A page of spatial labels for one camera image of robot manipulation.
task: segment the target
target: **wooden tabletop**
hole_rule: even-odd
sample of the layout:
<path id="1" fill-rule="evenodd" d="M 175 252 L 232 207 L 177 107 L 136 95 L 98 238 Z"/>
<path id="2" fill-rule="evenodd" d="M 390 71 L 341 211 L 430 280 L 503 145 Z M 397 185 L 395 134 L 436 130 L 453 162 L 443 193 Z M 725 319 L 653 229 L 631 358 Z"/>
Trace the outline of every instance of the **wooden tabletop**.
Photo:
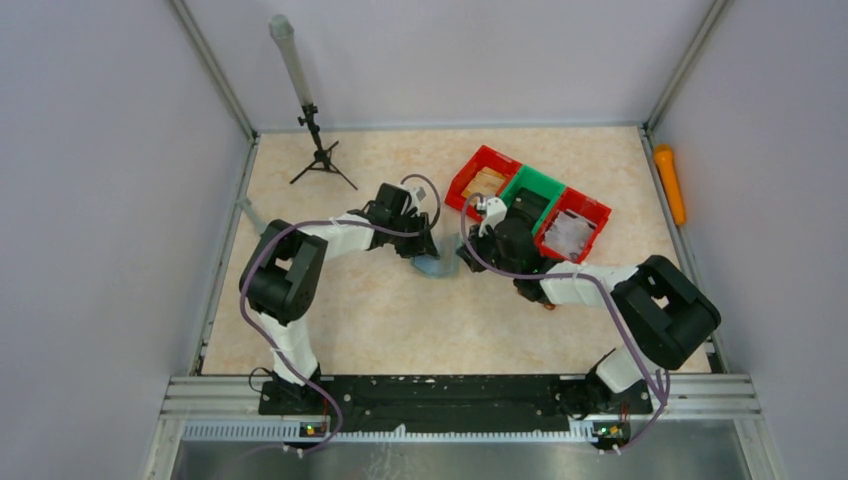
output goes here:
<path id="1" fill-rule="evenodd" d="M 248 197 L 270 221 L 327 219 L 361 208 L 383 182 L 430 177 L 444 196 L 451 179 L 488 145 L 612 208 L 587 263 L 629 265 L 651 254 L 677 261 L 636 127 L 324 132 L 339 140 L 341 177 L 309 172 L 307 133 L 262 135 Z M 432 197 L 424 208 L 434 211 Z M 459 231 L 459 214 L 442 205 L 438 241 Z M 224 280 L 203 373 L 244 374 L 272 365 L 264 340 L 241 319 L 238 277 L 258 236 L 242 214 Z M 605 310 L 582 305 L 548 311 L 491 272 L 431 279 L 391 246 L 324 264 L 309 310 L 312 348 L 327 374 L 582 373 L 621 345 Z M 708 372 L 703 350 L 681 371 Z"/>

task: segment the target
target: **gray wall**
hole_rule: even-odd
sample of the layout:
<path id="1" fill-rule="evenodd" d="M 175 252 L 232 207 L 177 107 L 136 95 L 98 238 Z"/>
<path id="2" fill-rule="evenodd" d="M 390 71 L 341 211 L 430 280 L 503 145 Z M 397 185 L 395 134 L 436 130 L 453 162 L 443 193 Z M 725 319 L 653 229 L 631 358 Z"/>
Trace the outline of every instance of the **gray wall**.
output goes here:
<path id="1" fill-rule="evenodd" d="M 164 0 L 0 6 L 0 477 L 140 475 L 246 144 Z"/>
<path id="2" fill-rule="evenodd" d="M 336 128 L 647 118 L 710 0 L 188 0 L 254 126 L 300 112 L 268 20 L 288 15 Z"/>
<path id="3" fill-rule="evenodd" d="M 844 478 L 848 3 L 736 2 L 658 132 L 790 478 Z"/>

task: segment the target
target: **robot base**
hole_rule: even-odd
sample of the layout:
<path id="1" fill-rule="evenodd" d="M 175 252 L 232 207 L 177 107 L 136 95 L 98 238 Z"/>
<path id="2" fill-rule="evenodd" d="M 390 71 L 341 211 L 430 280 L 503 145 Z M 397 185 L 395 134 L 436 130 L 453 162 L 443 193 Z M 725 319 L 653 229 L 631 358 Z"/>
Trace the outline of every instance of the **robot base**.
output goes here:
<path id="1" fill-rule="evenodd" d="M 420 433 L 567 431 L 569 417 L 618 414 L 623 402 L 630 414 L 653 411 L 644 381 L 610 394 L 599 390 L 600 381 L 592 375 L 568 380 L 559 375 L 316 377 L 339 403 L 344 432 L 386 432 L 401 424 Z M 312 389 L 287 384 L 283 390 L 279 383 L 263 384 L 260 415 L 327 411 Z M 302 395 L 293 395 L 291 388 Z M 328 415 L 335 417 L 335 411 L 329 408 Z"/>

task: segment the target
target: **black tripod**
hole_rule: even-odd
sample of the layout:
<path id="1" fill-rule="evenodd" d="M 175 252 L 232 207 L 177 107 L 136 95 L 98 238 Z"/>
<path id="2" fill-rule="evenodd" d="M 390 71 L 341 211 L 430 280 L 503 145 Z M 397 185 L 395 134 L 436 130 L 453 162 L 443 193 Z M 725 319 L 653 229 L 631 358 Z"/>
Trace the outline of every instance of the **black tripod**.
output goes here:
<path id="1" fill-rule="evenodd" d="M 330 145 L 330 148 L 327 148 L 326 150 L 324 149 L 321 143 L 321 136 L 318 134 L 318 132 L 321 131 L 321 127 L 315 124 L 316 113 L 318 113 L 318 107 L 316 107 L 315 104 L 310 103 L 309 105 L 303 106 L 303 117 L 297 117 L 297 121 L 300 122 L 301 125 L 306 125 L 309 128 L 309 133 L 312 134 L 312 141 L 315 142 L 317 150 L 315 150 L 315 159 L 312 160 L 312 163 L 298 173 L 297 176 L 289 182 L 289 184 L 296 182 L 306 172 L 315 170 L 318 172 L 329 172 L 341 175 L 341 177 L 344 178 L 354 190 L 359 190 L 330 159 L 333 156 L 333 149 L 336 148 L 336 145 L 338 145 L 339 142 L 335 141 L 332 145 Z"/>

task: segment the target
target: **orange tube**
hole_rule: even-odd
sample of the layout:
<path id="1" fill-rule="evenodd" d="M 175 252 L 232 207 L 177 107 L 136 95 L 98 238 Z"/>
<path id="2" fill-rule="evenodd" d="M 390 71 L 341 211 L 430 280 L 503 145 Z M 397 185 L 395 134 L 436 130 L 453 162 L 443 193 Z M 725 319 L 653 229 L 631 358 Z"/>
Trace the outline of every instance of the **orange tube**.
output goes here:
<path id="1" fill-rule="evenodd" d="M 665 196 L 671 209 L 671 218 L 675 225 L 686 222 L 686 210 L 683 208 L 683 197 L 680 195 L 680 185 L 677 183 L 677 173 L 674 171 L 674 152 L 668 145 L 660 145 L 654 149 L 654 162 L 660 172 Z"/>

